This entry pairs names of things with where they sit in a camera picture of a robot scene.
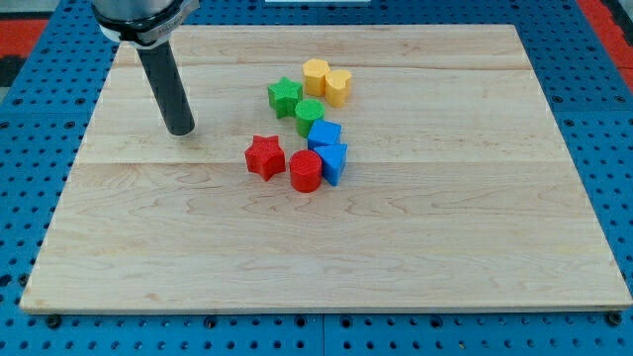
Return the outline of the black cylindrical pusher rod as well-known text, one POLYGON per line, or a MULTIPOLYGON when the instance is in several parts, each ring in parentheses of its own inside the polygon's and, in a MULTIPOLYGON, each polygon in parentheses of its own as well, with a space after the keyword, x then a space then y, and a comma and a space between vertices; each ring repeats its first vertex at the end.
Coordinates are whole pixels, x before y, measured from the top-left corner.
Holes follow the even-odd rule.
POLYGON ((167 131, 172 135, 190 133, 195 121, 170 43, 137 53, 167 131))

